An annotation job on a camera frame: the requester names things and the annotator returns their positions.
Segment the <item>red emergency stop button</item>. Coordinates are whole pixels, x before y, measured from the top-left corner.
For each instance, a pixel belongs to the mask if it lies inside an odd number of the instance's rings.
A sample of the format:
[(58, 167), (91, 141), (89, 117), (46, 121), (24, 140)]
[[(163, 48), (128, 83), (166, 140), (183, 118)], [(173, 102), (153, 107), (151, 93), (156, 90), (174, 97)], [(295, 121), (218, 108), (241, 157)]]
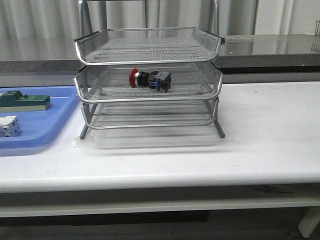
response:
[(164, 90), (167, 93), (171, 87), (171, 73), (165, 71), (147, 73), (134, 68), (129, 74), (129, 84), (133, 88), (148, 87), (157, 92)]

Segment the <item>silver mesh tray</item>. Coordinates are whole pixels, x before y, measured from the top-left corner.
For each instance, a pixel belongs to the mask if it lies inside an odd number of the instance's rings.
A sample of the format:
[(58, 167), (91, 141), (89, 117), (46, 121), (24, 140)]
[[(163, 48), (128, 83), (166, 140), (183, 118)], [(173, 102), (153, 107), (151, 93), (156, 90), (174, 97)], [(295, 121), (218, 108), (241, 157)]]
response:
[[(167, 92), (149, 87), (131, 87), (130, 71), (169, 72)], [(156, 63), (87, 66), (75, 78), (80, 99), (86, 103), (211, 100), (218, 97), (223, 74), (211, 62)]]
[(84, 103), (81, 111), (95, 130), (206, 126), (217, 119), (218, 104), (217, 99)]
[(104, 29), (74, 41), (87, 66), (207, 62), (224, 39), (197, 27)]

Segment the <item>blue plastic tray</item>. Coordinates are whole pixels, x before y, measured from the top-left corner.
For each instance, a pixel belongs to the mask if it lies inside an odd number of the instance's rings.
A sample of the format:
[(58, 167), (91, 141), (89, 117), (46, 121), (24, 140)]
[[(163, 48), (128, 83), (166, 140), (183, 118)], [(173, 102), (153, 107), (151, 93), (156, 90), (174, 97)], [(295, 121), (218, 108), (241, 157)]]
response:
[(1, 93), (18, 90), (27, 95), (50, 96), (51, 107), (40, 111), (2, 112), (1, 117), (17, 116), (20, 134), (0, 138), (0, 155), (32, 154), (50, 145), (78, 106), (74, 86), (36, 86), (1, 88)]

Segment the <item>grey stone counter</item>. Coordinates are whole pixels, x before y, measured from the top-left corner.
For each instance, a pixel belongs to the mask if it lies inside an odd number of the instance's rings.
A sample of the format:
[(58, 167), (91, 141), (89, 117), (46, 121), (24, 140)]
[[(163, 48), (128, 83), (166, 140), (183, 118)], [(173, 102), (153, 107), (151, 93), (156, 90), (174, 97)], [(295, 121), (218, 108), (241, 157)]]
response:
[[(228, 35), (215, 65), (226, 74), (319, 72), (320, 38), (307, 34)], [(81, 63), (71, 38), (2, 39), (0, 72), (75, 72)]]

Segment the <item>green terminal block module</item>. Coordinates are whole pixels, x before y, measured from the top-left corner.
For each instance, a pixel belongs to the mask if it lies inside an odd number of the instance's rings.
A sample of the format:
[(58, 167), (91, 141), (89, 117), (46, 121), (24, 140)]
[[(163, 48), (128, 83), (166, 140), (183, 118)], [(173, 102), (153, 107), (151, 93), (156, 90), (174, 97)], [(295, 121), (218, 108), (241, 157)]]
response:
[(23, 95), (19, 90), (0, 94), (0, 112), (46, 111), (51, 106), (49, 95)]

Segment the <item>white electrical connector block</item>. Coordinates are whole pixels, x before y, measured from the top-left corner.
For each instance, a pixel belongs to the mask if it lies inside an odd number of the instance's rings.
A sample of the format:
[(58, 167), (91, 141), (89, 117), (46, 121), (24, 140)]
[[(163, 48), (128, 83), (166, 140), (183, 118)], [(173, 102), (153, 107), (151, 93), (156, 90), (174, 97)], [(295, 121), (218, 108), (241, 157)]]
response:
[(0, 118), (0, 137), (17, 137), (20, 134), (20, 124), (17, 115)]

